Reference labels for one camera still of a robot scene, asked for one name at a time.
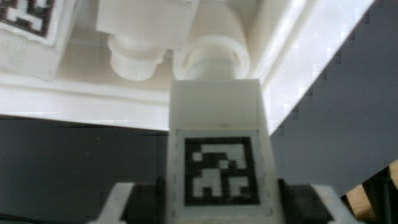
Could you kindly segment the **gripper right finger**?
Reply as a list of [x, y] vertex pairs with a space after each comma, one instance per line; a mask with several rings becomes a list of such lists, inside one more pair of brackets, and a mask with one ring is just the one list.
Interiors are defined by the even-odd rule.
[[287, 184], [278, 186], [278, 224], [358, 224], [333, 189], [324, 185]]

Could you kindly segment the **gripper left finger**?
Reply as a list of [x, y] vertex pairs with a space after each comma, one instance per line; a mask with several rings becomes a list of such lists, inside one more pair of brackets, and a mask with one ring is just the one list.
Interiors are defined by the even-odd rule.
[[86, 224], [164, 224], [164, 180], [116, 182], [93, 220]]

